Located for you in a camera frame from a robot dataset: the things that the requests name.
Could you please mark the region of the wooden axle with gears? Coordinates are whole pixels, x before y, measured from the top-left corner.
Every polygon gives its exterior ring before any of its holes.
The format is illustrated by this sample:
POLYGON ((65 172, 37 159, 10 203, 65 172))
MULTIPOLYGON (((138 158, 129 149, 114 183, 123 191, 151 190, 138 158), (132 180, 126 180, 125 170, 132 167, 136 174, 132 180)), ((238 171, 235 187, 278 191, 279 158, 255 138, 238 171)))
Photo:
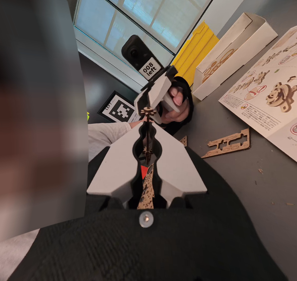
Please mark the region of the wooden axle with gears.
POLYGON ((152 155, 152 150, 149 147, 150 142, 150 116, 154 116, 156 114, 156 110, 151 107, 144 107, 141 110, 141 115, 146 117, 146 147, 143 149, 143 154, 146 159, 146 164, 149 165, 152 155))

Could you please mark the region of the instruction booklet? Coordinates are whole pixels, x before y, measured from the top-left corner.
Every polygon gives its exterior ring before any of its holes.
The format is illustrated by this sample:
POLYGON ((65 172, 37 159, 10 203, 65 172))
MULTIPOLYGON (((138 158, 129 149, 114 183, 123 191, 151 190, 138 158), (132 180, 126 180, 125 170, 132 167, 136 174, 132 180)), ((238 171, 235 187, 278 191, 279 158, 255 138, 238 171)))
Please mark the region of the instruction booklet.
POLYGON ((290 28, 219 102, 297 160, 297 27, 290 28))

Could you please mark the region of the white cardboard box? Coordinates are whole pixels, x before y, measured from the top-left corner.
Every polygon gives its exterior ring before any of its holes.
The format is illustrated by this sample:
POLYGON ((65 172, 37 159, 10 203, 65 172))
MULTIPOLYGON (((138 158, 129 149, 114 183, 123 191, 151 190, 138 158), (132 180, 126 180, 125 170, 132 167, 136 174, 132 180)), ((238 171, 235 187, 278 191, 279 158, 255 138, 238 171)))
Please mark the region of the white cardboard box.
POLYGON ((243 13, 196 67, 192 95, 203 100, 277 36, 264 18, 243 13))

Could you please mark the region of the yellow plastic bin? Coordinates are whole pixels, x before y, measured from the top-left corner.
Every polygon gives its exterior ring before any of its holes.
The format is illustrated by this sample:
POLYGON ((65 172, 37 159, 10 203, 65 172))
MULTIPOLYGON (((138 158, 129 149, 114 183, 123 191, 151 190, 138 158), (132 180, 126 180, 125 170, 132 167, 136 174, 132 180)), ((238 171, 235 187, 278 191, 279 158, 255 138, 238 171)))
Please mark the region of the yellow plastic bin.
POLYGON ((191 39, 187 40, 171 65, 178 71, 177 76, 183 77, 192 86, 195 69, 205 56, 218 43, 219 39, 203 21, 194 30, 191 39))

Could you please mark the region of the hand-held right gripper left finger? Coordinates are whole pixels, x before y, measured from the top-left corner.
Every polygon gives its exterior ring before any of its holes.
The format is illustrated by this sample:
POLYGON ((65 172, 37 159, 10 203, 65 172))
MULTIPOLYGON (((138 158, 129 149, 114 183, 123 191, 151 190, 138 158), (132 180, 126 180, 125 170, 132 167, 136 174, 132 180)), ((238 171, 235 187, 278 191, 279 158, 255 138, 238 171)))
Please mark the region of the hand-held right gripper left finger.
POLYGON ((144 121, 139 121, 89 161, 87 194, 118 198, 129 208, 137 208, 143 192, 139 160, 143 152, 143 135, 139 129, 143 124, 144 121))

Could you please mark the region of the large wooden parts sheet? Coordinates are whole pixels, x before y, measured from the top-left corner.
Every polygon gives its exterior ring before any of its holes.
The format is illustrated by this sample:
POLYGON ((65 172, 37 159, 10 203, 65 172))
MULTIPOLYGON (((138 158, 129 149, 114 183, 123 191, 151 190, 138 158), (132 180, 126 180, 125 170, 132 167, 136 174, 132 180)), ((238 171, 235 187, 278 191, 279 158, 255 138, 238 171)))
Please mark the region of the large wooden parts sheet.
MULTIPOLYGON (((184 146, 187 146, 187 136, 180 140, 184 146)), ((155 195, 153 189, 153 174, 154 174, 154 163, 148 168, 141 166, 141 169, 147 169, 145 176, 143 176, 143 192, 137 206, 137 209, 166 209, 167 202, 161 195, 155 195)), ((171 208, 190 208, 189 205, 182 198, 176 198, 173 201, 171 208)))

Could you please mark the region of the black framed marker board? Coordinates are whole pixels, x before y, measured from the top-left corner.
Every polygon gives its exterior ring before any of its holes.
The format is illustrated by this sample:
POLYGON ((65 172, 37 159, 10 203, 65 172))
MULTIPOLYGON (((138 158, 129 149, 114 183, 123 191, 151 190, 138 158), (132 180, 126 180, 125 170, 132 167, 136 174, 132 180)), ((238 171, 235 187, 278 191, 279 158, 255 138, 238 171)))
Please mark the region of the black framed marker board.
POLYGON ((141 118, 137 114, 134 104, 117 91, 114 91, 110 95, 97 114, 110 122, 133 123, 139 121, 141 118))

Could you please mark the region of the large paned window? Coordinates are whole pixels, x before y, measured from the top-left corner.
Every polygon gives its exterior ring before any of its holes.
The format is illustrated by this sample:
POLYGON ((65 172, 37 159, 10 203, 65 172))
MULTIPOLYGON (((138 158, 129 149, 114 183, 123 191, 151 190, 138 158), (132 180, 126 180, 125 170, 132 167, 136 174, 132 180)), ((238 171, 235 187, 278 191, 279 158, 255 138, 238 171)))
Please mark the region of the large paned window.
POLYGON ((79 52, 139 92, 146 80, 121 54, 138 35, 163 66, 176 56, 212 0, 78 0, 79 52))

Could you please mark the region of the small wooden parts sheet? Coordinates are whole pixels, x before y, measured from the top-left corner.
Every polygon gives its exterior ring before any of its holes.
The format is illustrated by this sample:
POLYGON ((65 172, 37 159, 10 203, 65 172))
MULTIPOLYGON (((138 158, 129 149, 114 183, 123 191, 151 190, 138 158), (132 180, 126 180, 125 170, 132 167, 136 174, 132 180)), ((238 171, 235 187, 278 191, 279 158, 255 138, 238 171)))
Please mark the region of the small wooden parts sheet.
POLYGON ((240 150, 250 148, 250 130, 249 128, 241 130, 239 133, 235 133, 223 138, 219 138, 214 141, 210 141, 207 144, 209 147, 216 146, 214 150, 208 151, 201 158, 208 158, 218 156, 222 154, 232 153, 240 150))

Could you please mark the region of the person's left hand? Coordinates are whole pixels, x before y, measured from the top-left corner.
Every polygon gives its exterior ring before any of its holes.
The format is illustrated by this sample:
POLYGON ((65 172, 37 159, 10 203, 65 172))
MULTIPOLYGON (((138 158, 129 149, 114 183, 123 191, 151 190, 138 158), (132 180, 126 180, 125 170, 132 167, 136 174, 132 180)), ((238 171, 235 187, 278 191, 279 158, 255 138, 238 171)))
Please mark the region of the person's left hand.
POLYGON ((176 106, 179 108, 179 112, 174 110, 168 111, 164 106, 163 113, 161 116, 162 123, 168 124, 170 122, 182 122, 185 120, 190 111, 190 104, 188 98, 183 101, 182 88, 180 87, 171 87, 169 89, 169 94, 176 106))

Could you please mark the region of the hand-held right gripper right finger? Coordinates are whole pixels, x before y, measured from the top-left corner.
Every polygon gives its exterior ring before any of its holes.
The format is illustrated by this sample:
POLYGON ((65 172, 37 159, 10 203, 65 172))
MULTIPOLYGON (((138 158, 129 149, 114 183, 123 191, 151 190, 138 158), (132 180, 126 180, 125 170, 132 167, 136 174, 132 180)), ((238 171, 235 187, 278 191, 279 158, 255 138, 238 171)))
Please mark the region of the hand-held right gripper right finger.
POLYGON ((175 197, 206 193, 207 188, 185 146, 157 124, 152 123, 152 126, 156 129, 154 137, 162 149, 156 162, 156 170, 162 181, 160 195, 167 201, 168 206, 175 197))

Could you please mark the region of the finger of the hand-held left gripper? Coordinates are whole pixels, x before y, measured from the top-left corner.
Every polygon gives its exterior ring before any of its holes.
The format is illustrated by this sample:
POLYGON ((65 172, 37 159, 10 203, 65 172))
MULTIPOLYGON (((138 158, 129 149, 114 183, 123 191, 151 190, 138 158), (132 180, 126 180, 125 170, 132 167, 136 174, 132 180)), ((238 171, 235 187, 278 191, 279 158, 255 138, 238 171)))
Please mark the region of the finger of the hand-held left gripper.
POLYGON ((171 81, 167 76, 159 77, 151 90, 148 92, 149 103, 151 108, 156 108, 156 106, 164 101, 165 108, 168 111, 173 110, 173 101, 170 97, 168 90, 171 87, 171 81))
MULTIPOLYGON (((149 101, 149 98, 148 98, 148 93, 149 91, 142 91, 137 97, 136 99, 134 100, 134 106, 135 106, 135 110, 137 112, 137 114, 140 116, 140 119, 142 120, 144 115, 141 114, 141 111, 145 108, 145 107, 151 107, 153 108, 154 110, 157 111, 157 106, 158 104, 155 104, 155 105, 151 105, 150 104, 150 101, 149 101)), ((161 117, 158 113, 158 111, 156 112, 156 114, 154 116, 152 116, 152 119, 155 123, 157 124, 161 124, 162 123, 162 120, 161 120, 161 117)))

